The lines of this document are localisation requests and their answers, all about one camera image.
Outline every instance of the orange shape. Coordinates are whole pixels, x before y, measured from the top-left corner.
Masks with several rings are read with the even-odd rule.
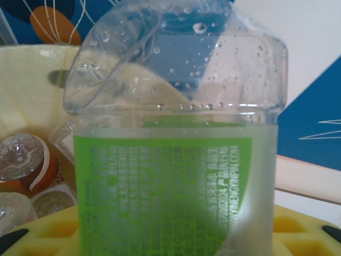
[[[71,45],[80,45],[82,43],[79,32],[75,30],[72,33],[75,26],[71,21],[51,7],[39,6],[34,9],[30,21],[37,36],[45,44],[70,42]]]

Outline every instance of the plastic-wrapped snack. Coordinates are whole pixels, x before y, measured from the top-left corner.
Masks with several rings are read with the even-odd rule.
[[[39,218],[77,204],[76,194],[66,182],[39,193],[31,198],[31,202]]]
[[[19,193],[0,193],[0,236],[37,219],[30,199]]]
[[[62,179],[58,159],[40,138],[23,133],[0,144],[0,191],[31,197]]]

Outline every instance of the green label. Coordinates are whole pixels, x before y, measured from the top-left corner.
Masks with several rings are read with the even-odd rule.
[[[74,143],[82,255],[214,256],[226,241],[252,138]]]

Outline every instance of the plastic bottle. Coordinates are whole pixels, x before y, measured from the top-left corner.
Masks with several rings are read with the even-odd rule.
[[[83,255],[270,256],[287,49],[223,0],[120,2],[64,94]]]

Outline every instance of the orange packaging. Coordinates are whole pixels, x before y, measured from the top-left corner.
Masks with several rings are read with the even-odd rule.
[[[40,138],[17,134],[0,145],[0,191],[32,197],[60,181],[61,166]]]

